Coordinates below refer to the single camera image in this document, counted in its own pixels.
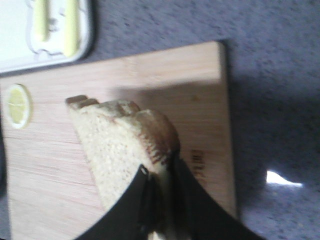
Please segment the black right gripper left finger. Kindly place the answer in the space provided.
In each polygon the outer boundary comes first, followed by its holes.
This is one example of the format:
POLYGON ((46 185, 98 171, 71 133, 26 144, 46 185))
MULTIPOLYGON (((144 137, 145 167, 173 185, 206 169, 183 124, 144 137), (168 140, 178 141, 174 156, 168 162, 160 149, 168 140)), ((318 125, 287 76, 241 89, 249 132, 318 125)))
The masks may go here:
POLYGON ((147 240, 160 222, 160 189, 156 178, 140 165, 115 205, 78 240, 147 240))

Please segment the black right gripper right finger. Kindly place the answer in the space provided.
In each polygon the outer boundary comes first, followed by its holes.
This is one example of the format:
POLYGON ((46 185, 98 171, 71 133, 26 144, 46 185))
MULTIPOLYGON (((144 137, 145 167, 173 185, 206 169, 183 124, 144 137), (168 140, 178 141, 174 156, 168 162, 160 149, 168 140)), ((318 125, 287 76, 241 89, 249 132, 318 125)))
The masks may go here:
POLYGON ((262 240, 223 209, 175 156, 168 167, 173 226, 178 240, 262 240))

